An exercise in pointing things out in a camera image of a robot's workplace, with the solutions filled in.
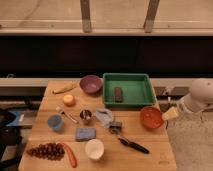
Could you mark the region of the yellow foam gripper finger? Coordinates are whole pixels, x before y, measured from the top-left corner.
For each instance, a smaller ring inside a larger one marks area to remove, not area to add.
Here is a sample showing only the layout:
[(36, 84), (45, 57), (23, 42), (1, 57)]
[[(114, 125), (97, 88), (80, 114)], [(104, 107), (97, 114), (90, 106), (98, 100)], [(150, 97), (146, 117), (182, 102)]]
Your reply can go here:
[(165, 113), (162, 114), (162, 119), (164, 121), (166, 121), (166, 120), (176, 118), (178, 116), (179, 116), (179, 114), (178, 114), (177, 108), (176, 107), (170, 107)]

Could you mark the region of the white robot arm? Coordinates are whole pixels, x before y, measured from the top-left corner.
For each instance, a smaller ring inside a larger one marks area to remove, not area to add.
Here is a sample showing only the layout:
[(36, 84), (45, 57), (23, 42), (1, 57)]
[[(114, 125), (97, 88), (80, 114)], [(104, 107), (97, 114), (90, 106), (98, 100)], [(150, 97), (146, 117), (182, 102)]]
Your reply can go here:
[(179, 117), (181, 114), (197, 114), (213, 107), (213, 78), (194, 80), (189, 93), (177, 101), (175, 107), (170, 107), (162, 114), (164, 121)]

